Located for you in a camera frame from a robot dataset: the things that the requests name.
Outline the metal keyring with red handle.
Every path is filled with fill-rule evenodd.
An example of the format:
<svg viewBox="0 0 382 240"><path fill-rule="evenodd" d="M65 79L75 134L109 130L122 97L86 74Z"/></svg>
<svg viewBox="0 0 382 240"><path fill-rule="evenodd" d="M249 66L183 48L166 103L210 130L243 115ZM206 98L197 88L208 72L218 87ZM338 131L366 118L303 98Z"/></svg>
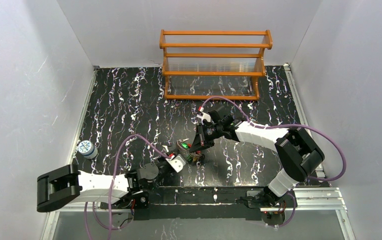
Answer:
<svg viewBox="0 0 382 240"><path fill-rule="evenodd" d="M184 159L186 160L186 162L190 165L196 165L197 163L203 163L204 160L205 160L205 155L203 153L201 153L201 151L196 151L196 152L190 152L190 148L189 148L189 152L185 152L185 151L179 151L179 153L184 157Z"/></svg>

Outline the green tag key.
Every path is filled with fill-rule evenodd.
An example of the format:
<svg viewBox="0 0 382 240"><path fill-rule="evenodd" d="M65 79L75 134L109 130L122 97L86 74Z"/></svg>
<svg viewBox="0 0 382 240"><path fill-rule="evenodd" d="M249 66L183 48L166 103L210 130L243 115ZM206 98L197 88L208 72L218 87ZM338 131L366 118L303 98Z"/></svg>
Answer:
<svg viewBox="0 0 382 240"><path fill-rule="evenodd" d="M180 151L185 151L185 152L189 152L189 149L190 149L190 145L186 141L184 141L184 140L178 140L176 142L176 147Z"/></svg>

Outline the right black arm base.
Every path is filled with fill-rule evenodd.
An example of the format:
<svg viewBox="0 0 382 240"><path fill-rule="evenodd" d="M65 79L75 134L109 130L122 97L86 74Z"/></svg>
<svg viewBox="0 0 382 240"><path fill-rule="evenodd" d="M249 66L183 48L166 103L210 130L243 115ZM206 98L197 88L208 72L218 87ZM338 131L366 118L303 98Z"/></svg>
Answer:
<svg viewBox="0 0 382 240"><path fill-rule="evenodd" d="M277 196L267 188L261 191L249 190L245 196L238 198L236 203L244 204L249 209L267 208L261 211L262 221L272 228L286 226L293 219L298 206L292 190Z"/></svg>

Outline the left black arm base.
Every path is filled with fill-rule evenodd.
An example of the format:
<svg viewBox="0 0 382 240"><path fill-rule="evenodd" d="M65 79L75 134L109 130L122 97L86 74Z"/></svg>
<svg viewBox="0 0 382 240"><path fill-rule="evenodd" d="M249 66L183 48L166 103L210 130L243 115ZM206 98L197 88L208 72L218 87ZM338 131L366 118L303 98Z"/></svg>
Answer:
<svg viewBox="0 0 382 240"><path fill-rule="evenodd" d="M140 190L115 197L111 202L112 209L146 209L149 206L149 192Z"/></svg>

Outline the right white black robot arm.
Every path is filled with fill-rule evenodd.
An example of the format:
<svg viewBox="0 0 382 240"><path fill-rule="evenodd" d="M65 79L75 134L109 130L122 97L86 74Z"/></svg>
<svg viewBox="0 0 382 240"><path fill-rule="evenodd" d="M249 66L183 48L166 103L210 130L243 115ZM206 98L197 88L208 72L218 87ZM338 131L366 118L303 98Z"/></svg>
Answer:
<svg viewBox="0 0 382 240"><path fill-rule="evenodd" d="M278 201L287 192L304 182L325 159L324 153L309 133L300 126L268 128L242 118L229 115L223 106L204 112L198 109L201 122L196 125L190 153L214 146L215 140L251 143L278 154L282 169L259 194L260 200Z"/></svg>

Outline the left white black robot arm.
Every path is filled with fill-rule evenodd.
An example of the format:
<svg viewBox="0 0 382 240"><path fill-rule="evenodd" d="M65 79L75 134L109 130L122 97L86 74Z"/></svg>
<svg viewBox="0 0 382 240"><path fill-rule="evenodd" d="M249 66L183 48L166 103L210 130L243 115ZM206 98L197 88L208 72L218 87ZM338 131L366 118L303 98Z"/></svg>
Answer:
<svg viewBox="0 0 382 240"><path fill-rule="evenodd" d="M179 173L186 162L180 154L159 158L116 177L87 173L77 164L68 164L37 178L39 213L60 210L73 203L98 202L120 208L144 209L150 203L150 190L156 188L165 175Z"/></svg>

